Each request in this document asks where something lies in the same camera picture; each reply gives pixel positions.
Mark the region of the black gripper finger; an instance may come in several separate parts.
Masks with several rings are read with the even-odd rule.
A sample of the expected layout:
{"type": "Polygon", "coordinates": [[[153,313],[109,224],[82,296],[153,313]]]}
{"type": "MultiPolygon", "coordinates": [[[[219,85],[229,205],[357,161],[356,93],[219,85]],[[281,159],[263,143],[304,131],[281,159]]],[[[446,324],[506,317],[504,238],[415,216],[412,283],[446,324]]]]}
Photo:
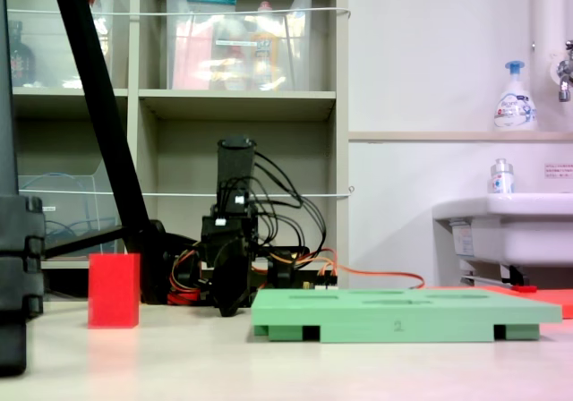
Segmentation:
{"type": "Polygon", "coordinates": [[[229,313],[236,314],[239,308],[250,301],[250,261],[247,256],[239,256],[232,261],[229,313]]]}
{"type": "Polygon", "coordinates": [[[229,299],[228,278],[231,259],[219,260],[212,274],[212,296],[214,304],[222,317],[231,316],[231,300],[229,299]]]}

